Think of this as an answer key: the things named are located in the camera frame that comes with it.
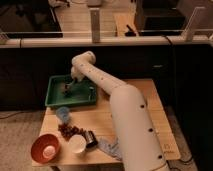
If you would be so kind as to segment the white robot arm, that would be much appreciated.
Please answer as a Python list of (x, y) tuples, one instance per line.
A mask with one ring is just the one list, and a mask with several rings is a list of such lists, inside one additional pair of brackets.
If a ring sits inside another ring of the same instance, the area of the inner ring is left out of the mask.
[(110, 95), (110, 111), (125, 171), (170, 171), (141, 91), (94, 66), (87, 51), (72, 59), (71, 77), (89, 78)]

